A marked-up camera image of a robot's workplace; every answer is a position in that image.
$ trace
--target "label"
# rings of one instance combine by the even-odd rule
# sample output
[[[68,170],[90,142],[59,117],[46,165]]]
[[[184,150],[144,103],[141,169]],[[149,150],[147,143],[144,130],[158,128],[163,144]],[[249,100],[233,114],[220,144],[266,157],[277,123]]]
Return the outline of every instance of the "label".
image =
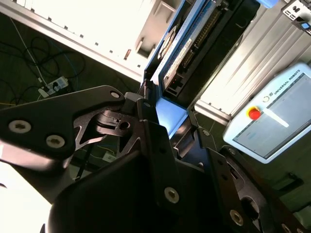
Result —
[[[111,163],[116,160],[116,157],[113,156],[111,153],[106,152],[105,155],[103,156],[103,160],[108,163]]]
[[[165,79],[169,79],[171,77],[171,75],[176,72],[177,67],[179,66],[179,64],[181,63],[182,59],[184,58],[184,55],[187,51],[187,48],[189,47],[190,43],[191,43],[191,39],[189,38],[189,40],[186,42],[186,44],[184,45],[184,47],[182,48],[182,50],[179,52],[178,56],[175,58],[175,61],[173,62],[173,64],[171,65],[170,69],[167,71],[166,75],[165,75]]]

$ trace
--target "floor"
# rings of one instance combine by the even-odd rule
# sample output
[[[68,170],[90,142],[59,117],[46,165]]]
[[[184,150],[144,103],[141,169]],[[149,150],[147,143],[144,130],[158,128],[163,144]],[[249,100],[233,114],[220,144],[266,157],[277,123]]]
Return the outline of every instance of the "floor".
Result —
[[[0,14],[0,22],[0,42],[13,45],[20,50],[25,51],[21,39],[19,38],[10,18]],[[36,39],[33,41],[33,49],[39,58],[44,58],[46,54],[38,49],[36,50],[36,48],[44,48],[45,50],[50,49],[50,54],[57,54],[61,50],[72,51],[70,48],[53,41],[18,22],[15,22],[15,24],[27,46],[31,45],[33,38],[43,38],[43,40]],[[30,71],[23,59],[12,55],[18,54],[16,49],[0,43],[0,51],[6,52],[0,52],[0,109],[8,107],[8,104],[16,104],[14,98],[19,100],[18,104],[37,101],[39,93],[36,86],[41,86],[37,79],[37,75],[35,76]],[[85,69],[78,75],[78,78],[70,79],[71,88],[73,90],[83,90],[99,85],[110,85],[125,93],[128,91],[136,92],[139,88],[138,82],[77,52],[68,54],[68,58],[71,60],[76,72],[82,68],[82,58],[85,59],[86,62]],[[63,54],[59,54],[55,59],[59,63],[60,76],[74,76],[73,69]],[[44,68],[51,73],[57,73],[57,66],[53,60],[44,64]],[[48,76],[45,77],[47,82],[51,82],[55,79],[48,78]],[[217,148],[220,148],[225,144],[222,140],[222,134],[225,129],[223,125],[214,123],[211,119],[201,114],[197,114],[197,119],[202,127],[208,130],[212,127],[211,132]],[[291,182],[291,180],[288,179],[288,173],[290,172],[294,173],[304,181],[303,186],[281,197],[281,200],[291,211],[300,209],[306,203],[311,201],[311,172],[309,171],[311,165],[310,139],[311,134],[306,135],[281,156],[267,165],[261,164],[249,156],[244,155],[258,174],[275,189],[280,189]],[[107,162],[103,161],[101,158],[107,151],[111,154],[114,153],[116,149],[116,139],[114,137],[108,137],[98,145],[101,147],[94,148],[89,162],[96,166],[103,166],[106,165]],[[76,156],[82,158],[84,153],[83,150],[79,150],[76,152]]]

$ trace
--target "bright light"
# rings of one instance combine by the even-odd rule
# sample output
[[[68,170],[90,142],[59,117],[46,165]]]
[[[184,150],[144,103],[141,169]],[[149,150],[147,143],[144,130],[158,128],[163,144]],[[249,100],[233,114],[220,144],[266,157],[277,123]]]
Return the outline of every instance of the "bright light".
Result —
[[[39,233],[51,204],[10,165],[0,162],[0,232]]]
[[[289,127],[289,124],[284,121],[282,118],[280,118],[277,114],[272,112],[270,109],[264,109],[263,112],[267,114],[269,117],[271,117],[273,120],[277,121],[281,125],[283,125],[285,128]]]

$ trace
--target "universal robots logo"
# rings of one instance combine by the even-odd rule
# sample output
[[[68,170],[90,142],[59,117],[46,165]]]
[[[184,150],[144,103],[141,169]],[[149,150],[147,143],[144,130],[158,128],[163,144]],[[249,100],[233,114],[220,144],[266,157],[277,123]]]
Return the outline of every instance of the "universal robots logo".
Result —
[[[289,81],[292,80],[299,72],[300,72],[300,70],[297,70],[297,71],[288,79],[288,81],[285,81],[285,82],[283,83],[283,85],[280,86],[274,93],[273,93],[273,92],[270,92],[269,96],[265,96],[265,97],[263,98],[263,102],[268,102],[269,99],[270,99],[270,97],[271,97],[272,95],[276,95],[280,90],[282,90],[282,89],[289,83]]]

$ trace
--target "power strip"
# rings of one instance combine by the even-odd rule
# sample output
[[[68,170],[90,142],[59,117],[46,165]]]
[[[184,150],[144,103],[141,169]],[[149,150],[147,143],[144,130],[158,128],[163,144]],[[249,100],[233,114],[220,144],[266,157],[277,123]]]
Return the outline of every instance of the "power strip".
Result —
[[[62,76],[54,80],[53,82],[50,82],[47,86],[38,89],[38,92],[42,95],[43,98],[46,98],[67,86],[68,86],[68,79]]]

